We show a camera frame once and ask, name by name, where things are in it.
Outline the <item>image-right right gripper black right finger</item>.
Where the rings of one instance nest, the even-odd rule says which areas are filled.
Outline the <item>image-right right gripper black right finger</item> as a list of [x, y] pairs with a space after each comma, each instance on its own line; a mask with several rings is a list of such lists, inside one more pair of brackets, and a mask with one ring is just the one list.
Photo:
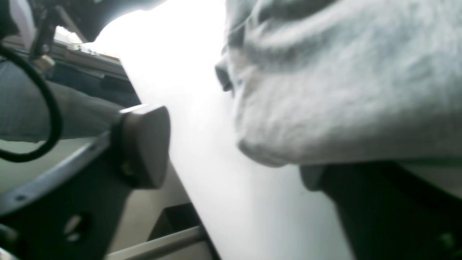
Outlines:
[[335, 204], [357, 260], [461, 259], [461, 199], [391, 162], [299, 170]]

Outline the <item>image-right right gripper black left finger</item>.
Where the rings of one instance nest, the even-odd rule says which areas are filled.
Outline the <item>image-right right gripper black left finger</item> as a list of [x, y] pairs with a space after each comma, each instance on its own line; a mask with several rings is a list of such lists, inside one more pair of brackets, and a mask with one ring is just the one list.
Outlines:
[[113, 129], [1, 193], [2, 260], [102, 260], [132, 191], [163, 186], [171, 122], [161, 105], [120, 112]]

